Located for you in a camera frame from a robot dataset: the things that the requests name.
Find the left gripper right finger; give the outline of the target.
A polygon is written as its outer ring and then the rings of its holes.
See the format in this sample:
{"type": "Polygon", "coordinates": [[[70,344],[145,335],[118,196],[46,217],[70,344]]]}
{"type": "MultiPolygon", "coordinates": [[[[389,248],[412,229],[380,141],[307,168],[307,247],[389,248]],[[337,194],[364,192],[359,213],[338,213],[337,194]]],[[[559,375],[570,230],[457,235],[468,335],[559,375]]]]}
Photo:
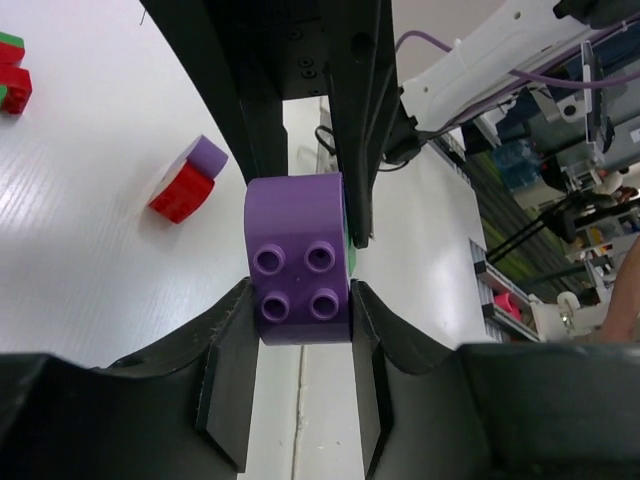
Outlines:
{"type": "Polygon", "coordinates": [[[635,479],[635,344],[449,349],[351,284],[369,479],[635,479]]]}

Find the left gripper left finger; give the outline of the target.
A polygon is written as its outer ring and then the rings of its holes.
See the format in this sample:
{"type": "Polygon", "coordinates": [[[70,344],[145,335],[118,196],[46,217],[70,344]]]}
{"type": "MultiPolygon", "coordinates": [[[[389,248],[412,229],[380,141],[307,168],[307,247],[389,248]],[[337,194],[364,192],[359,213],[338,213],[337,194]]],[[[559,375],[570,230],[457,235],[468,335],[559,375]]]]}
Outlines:
{"type": "Polygon", "coordinates": [[[259,337],[242,280],[106,368],[1,358],[5,479],[234,479],[246,469],[259,337]]]}

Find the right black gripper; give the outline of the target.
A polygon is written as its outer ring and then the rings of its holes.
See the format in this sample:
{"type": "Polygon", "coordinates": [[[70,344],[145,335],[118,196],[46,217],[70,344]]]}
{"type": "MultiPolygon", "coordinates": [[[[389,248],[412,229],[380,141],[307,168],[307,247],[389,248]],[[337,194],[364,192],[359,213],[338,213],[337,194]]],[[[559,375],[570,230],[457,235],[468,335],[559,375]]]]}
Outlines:
{"type": "Polygon", "coordinates": [[[244,180],[288,174],[282,99],[329,93],[353,244],[399,109],[389,1],[144,1],[244,180]]]}

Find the purple lego top brick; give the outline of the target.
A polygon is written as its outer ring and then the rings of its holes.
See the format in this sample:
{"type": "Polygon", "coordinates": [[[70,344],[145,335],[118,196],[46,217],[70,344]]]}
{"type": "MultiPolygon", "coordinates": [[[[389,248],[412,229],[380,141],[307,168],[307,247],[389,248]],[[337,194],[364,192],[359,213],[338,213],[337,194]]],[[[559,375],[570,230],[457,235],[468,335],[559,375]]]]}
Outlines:
{"type": "Polygon", "coordinates": [[[206,136],[198,136],[190,145],[186,159],[205,177],[215,180],[224,169],[228,154],[209,140],[206,136]]]}

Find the purple lego brick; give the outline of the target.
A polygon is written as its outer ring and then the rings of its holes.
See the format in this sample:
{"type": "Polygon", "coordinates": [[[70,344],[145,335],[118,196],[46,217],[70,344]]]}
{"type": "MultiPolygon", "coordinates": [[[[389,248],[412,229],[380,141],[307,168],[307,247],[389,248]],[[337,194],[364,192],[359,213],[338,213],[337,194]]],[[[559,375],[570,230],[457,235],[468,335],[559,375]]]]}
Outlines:
{"type": "Polygon", "coordinates": [[[339,173],[249,183],[244,237],[255,319],[265,344],[350,341],[343,196],[339,173]]]}
{"type": "Polygon", "coordinates": [[[186,159],[205,177],[215,180],[224,169],[228,154],[209,140],[206,136],[198,136],[190,145],[186,159]]]}

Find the red lego brick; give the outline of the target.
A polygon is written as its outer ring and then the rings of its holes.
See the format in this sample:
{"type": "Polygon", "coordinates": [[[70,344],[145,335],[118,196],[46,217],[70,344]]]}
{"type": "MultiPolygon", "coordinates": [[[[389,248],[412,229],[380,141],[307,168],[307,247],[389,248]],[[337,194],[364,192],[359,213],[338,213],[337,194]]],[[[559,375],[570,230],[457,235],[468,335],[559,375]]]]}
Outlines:
{"type": "Polygon", "coordinates": [[[147,206],[173,224],[180,224],[205,202],[215,186],[190,162],[174,164],[156,186],[147,206]]]}

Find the small green connector lego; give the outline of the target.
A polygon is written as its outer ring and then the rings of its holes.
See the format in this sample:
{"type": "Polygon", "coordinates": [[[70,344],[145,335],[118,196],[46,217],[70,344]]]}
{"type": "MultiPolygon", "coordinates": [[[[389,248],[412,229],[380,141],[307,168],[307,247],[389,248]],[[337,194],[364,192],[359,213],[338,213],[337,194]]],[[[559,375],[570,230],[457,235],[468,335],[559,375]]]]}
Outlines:
{"type": "Polygon", "coordinates": [[[349,230],[349,222],[347,215],[347,204],[346,204],[346,192],[342,192],[342,207],[343,207],[343,224],[344,224],[344,244],[345,244],[345,261],[348,277],[351,278],[353,276],[357,257],[356,257],[356,248],[353,244],[353,240],[351,238],[350,230],[349,230]]]}

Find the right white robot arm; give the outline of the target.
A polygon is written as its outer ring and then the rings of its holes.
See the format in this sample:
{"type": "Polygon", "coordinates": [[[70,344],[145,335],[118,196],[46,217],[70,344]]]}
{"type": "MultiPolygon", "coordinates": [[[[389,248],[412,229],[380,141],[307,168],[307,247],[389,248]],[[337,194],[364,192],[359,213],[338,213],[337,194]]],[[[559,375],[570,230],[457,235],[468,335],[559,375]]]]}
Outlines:
{"type": "Polygon", "coordinates": [[[354,245],[372,234],[388,150],[415,146],[639,16],[635,1],[508,1],[443,58],[399,82],[388,1],[147,1],[246,180],[288,172],[286,100],[327,96],[354,245]]]}

